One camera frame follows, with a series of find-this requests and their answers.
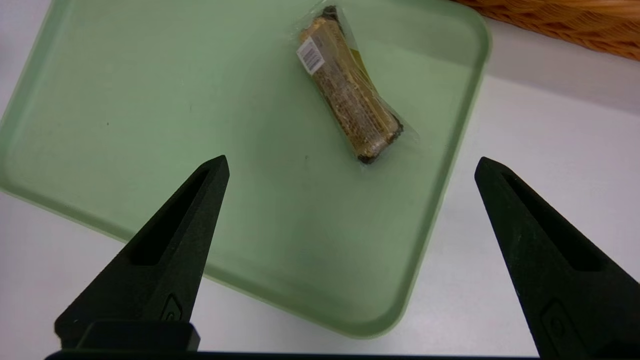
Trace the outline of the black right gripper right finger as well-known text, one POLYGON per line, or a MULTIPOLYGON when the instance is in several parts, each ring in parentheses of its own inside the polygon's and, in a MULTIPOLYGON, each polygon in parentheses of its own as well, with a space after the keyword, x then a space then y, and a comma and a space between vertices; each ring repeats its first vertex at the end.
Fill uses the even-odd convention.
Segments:
POLYGON ((638 281, 507 166, 474 180, 539 356, 637 358, 638 281))

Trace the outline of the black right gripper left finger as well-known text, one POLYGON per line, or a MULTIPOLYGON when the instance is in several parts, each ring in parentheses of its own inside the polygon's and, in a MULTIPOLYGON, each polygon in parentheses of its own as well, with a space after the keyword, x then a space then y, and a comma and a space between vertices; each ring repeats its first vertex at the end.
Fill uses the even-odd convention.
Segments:
POLYGON ((63 350, 196 351, 194 310, 230 170, 201 164, 62 312, 63 350))

